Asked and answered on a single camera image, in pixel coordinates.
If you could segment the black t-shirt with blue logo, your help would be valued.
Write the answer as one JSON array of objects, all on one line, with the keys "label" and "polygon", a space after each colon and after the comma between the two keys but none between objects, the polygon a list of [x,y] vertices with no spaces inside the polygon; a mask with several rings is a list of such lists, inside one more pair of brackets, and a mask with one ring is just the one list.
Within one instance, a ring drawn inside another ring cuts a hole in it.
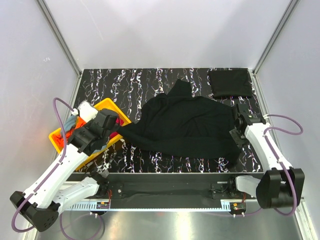
[{"label": "black t-shirt with blue logo", "polygon": [[232,138],[232,108],[192,96],[189,82],[178,79],[168,93],[148,100],[140,120],[118,129],[136,147],[183,158],[224,158],[235,164],[241,150]]}]

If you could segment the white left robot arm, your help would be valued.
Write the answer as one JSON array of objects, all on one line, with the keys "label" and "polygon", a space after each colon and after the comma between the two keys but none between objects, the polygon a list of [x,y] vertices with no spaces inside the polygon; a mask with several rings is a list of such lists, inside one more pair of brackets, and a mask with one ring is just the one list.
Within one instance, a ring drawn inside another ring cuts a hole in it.
[{"label": "white left robot arm", "polygon": [[25,191],[15,191],[10,201],[33,228],[44,232],[69,207],[88,197],[103,198],[108,193],[107,174],[92,172],[77,184],[61,190],[74,170],[91,154],[101,150],[120,127],[119,115],[102,109],[85,125],[73,131],[62,153],[38,180]]}]

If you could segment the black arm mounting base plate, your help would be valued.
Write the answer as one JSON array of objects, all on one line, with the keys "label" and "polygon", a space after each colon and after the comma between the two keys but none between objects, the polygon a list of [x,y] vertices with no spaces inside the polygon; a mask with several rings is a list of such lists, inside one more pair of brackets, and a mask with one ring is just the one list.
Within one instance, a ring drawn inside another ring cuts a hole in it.
[{"label": "black arm mounting base plate", "polygon": [[226,182],[208,181],[123,181],[110,182],[108,190],[112,199],[129,197],[202,196],[211,199],[243,199],[249,195],[232,192]]}]

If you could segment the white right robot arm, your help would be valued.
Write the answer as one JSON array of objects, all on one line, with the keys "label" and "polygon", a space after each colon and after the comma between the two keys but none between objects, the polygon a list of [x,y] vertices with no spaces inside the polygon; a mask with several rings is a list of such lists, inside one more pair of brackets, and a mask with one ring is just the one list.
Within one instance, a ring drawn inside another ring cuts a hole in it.
[{"label": "white right robot arm", "polygon": [[228,195],[236,199],[245,193],[256,198],[262,209],[279,212],[281,208],[291,208],[288,214],[292,215],[301,201],[305,174],[285,158],[270,131],[291,132],[272,126],[266,120],[268,115],[250,113],[244,103],[232,107],[232,116],[234,129],[230,135],[239,147],[246,144],[253,147],[262,165],[263,176],[261,179],[251,175],[232,177],[227,185]]}]

